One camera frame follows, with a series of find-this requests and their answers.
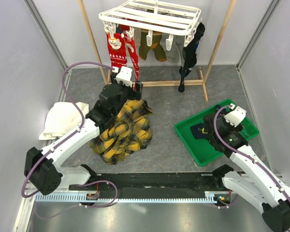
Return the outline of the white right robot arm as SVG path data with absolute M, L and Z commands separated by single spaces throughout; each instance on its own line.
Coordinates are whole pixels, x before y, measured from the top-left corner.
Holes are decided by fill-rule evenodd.
M 212 186 L 235 191 L 260 213 L 265 224 L 274 232 L 290 231 L 290 187 L 279 179 L 259 159 L 240 129 L 219 113 L 203 118 L 208 141 L 216 150 L 237 164 L 249 177 L 236 171 L 224 171 L 212 177 Z

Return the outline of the navy green stripe sock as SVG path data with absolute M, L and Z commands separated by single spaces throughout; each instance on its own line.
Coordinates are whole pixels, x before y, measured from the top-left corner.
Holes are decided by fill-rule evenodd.
M 254 134 L 254 130 L 252 128 L 244 127 L 240 134 L 246 139 L 250 140 L 250 137 Z

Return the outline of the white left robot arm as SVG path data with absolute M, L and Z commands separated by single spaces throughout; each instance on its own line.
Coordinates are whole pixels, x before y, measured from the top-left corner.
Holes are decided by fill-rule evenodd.
M 57 188 L 81 185 L 86 190 L 96 186 L 96 173 L 87 165 L 63 167 L 64 161 L 86 142 L 98 137 L 115 122 L 116 116 L 128 100 L 140 100 L 143 84 L 127 82 L 116 74 L 105 85 L 99 100 L 85 116 L 85 121 L 52 144 L 27 152 L 24 175 L 26 182 L 39 193 L 48 195 Z

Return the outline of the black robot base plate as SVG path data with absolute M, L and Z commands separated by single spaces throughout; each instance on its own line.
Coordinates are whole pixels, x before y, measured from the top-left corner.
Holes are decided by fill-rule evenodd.
M 225 164 L 208 173 L 94 173 L 85 184 L 110 181 L 117 187 L 117 198 L 202 198 L 206 191 L 227 191 L 222 177 L 233 170 Z

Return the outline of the navy santa sock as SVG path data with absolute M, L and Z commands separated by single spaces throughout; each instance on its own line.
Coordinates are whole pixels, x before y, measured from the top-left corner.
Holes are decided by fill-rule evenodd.
M 190 130 L 195 139 L 208 139 L 208 131 L 204 123 L 191 126 Z

